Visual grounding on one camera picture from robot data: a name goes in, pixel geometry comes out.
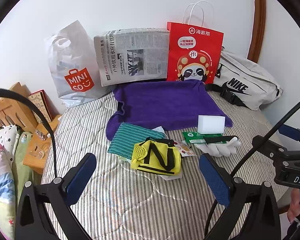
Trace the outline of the person's right hand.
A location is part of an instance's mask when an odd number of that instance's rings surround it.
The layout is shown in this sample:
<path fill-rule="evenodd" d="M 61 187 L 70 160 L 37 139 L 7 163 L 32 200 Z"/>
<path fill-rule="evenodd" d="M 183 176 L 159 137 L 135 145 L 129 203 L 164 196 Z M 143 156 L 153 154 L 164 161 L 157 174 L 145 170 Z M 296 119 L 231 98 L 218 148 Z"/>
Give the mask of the person's right hand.
<path fill-rule="evenodd" d="M 289 209 L 287 211 L 287 218 L 292 224 L 294 219 L 300 215 L 300 190 L 299 189 L 292 189 L 291 194 L 291 201 L 289 205 Z"/>

